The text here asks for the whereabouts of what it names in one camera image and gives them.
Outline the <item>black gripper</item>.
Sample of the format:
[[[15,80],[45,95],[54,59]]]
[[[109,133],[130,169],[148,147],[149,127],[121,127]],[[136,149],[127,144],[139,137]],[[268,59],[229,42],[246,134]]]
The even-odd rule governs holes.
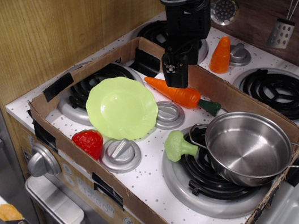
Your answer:
[[[166,85],[188,87],[188,65],[196,65],[199,43],[208,36],[211,18],[209,4],[191,2],[166,6],[168,38],[161,64]]]

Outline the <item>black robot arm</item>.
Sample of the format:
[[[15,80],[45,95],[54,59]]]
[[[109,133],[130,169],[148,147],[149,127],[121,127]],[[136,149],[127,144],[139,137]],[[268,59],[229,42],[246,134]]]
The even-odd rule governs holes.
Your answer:
[[[199,43],[211,28],[211,0],[160,0],[168,36],[161,64],[166,85],[188,87],[188,68],[199,60]]]

